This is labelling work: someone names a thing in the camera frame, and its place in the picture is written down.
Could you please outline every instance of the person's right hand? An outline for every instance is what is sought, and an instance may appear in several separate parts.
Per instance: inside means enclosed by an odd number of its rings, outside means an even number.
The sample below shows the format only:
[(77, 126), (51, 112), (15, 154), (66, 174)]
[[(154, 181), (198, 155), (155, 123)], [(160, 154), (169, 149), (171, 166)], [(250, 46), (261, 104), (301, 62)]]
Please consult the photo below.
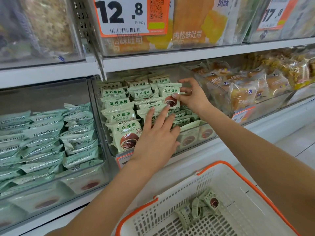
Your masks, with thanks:
[(204, 91), (194, 78), (181, 79), (179, 83), (190, 83), (191, 87), (181, 87), (181, 92), (188, 94), (172, 94), (172, 97), (180, 100), (181, 105), (187, 105), (191, 111), (196, 113), (199, 117), (203, 118), (204, 112), (213, 107), (207, 99)]

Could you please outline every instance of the forearm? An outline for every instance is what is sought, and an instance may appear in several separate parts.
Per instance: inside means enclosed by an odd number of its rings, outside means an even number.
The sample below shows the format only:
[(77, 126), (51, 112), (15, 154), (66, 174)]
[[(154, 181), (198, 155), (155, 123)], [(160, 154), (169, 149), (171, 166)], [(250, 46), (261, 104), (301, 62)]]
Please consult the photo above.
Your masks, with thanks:
[(47, 236), (109, 236), (151, 177), (152, 172), (130, 160), (113, 181), (67, 226)]
[(315, 171), (214, 107), (201, 117), (293, 226), (307, 235), (315, 220)]

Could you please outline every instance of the person's left hand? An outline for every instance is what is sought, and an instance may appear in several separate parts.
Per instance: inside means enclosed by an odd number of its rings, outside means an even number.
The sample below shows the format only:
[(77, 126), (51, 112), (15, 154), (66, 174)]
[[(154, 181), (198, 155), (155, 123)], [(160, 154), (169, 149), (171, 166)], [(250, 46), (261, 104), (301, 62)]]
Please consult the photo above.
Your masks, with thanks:
[(176, 126), (171, 130), (175, 114), (171, 114), (165, 119), (168, 111), (169, 104), (161, 111), (155, 124), (152, 126), (154, 108), (149, 110), (142, 134), (130, 159), (130, 161), (149, 168), (153, 174), (169, 161), (179, 145), (176, 138), (180, 133), (180, 127)]

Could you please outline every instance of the hand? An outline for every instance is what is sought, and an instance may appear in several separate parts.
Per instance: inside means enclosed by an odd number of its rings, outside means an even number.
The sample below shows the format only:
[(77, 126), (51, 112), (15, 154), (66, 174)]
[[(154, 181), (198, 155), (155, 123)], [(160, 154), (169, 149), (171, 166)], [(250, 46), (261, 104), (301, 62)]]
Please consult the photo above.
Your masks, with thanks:
[(172, 130), (175, 114), (171, 114), (166, 120), (169, 104), (160, 112), (152, 127), (152, 115), (154, 108), (147, 114), (142, 134), (135, 146), (134, 154), (130, 161), (137, 162), (147, 168), (152, 174), (160, 170), (171, 158), (176, 147), (180, 144), (176, 141), (180, 127)]
[(200, 118), (204, 118), (205, 111), (213, 107), (208, 101), (204, 91), (194, 78), (181, 79), (179, 83), (190, 83), (191, 87), (181, 87), (181, 92), (188, 93), (187, 95), (182, 94), (172, 94), (172, 97), (180, 100), (180, 104), (187, 105), (191, 111), (196, 113)]

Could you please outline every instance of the qr code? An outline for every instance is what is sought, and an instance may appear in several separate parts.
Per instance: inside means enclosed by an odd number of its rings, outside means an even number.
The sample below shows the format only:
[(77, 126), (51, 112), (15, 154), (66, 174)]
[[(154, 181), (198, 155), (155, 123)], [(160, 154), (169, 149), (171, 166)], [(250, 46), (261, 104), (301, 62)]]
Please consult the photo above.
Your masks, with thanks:
[(150, 19), (163, 18), (164, 0), (150, 0)]

